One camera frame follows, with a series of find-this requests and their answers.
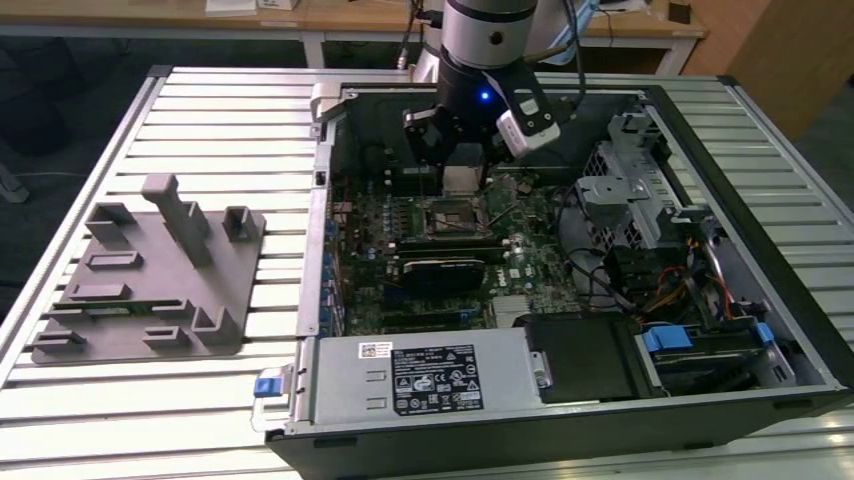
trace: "red wire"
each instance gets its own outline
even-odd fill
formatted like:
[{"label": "red wire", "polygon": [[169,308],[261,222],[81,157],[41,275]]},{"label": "red wire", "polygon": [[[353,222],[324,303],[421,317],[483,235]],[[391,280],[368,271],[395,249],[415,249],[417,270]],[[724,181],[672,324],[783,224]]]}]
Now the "red wire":
[{"label": "red wire", "polygon": [[720,285],[720,288],[723,289],[723,305],[725,308],[725,318],[727,320],[732,319],[732,309],[731,309],[731,300],[729,300],[729,289],[725,288],[725,283],[723,283],[723,280],[720,280],[717,277],[712,277],[708,276],[708,278],[717,284]]},{"label": "red wire", "polygon": [[655,295],[660,295],[661,294],[661,289],[664,288],[664,286],[661,284],[664,283],[664,280],[667,278],[667,274],[669,272],[676,272],[679,270],[684,270],[684,267],[681,267],[681,266],[667,267],[667,268],[664,268],[664,270],[661,270],[661,273],[657,276],[657,290],[655,292]]}]

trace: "motherboard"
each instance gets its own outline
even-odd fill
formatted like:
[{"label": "motherboard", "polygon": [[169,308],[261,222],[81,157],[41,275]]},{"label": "motherboard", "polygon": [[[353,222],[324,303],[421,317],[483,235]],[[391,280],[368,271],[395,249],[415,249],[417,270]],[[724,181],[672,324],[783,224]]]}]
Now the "motherboard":
[{"label": "motherboard", "polygon": [[477,169],[451,168],[441,189],[423,167],[336,191],[344,335],[496,328],[580,308],[552,228],[555,188],[519,172],[493,174],[477,191]]}]

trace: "white sticker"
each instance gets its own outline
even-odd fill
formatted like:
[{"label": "white sticker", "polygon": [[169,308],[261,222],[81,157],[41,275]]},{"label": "white sticker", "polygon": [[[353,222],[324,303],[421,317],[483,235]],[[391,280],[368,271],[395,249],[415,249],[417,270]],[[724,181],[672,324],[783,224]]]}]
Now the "white sticker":
[{"label": "white sticker", "polygon": [[359,344],[359,358],[391,358],[391,342],[371,342]]},{"label": "white sticker", "polygon": [[261,22],[261,27],[296,28],[297,26],[296,22]]}]

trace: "table leg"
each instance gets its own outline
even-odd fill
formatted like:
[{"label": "table leg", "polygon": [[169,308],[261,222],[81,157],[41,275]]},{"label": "table leg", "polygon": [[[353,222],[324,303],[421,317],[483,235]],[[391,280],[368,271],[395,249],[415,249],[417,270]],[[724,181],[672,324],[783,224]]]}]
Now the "table leg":
[{"label": "table leg", "polygon": [[322,58],[322,40],[322,32],[302,32],[301,34],[308,68],[325,68],[325,61]]},{"label": "table leg", "polygon": [[696,45],[695,38],[673,39],[672,46],[664,53],[661,63],[657,65],[656,75],[679,75],[681,73],[681,68],[693,51],[693,45]]}]

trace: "metal bracket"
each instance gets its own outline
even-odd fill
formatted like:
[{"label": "metal bracket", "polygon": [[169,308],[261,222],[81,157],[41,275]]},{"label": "metal bracket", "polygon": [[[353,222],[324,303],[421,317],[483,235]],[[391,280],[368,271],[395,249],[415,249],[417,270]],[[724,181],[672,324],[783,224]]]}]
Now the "metal bracket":
[{"label": "metal bracket", "polygon": [[334,107],[341,104],[342,100],[340,82],[314,83],[310,87],[310,100],[308,101],[312,122],[325,122],[337,115]]}]

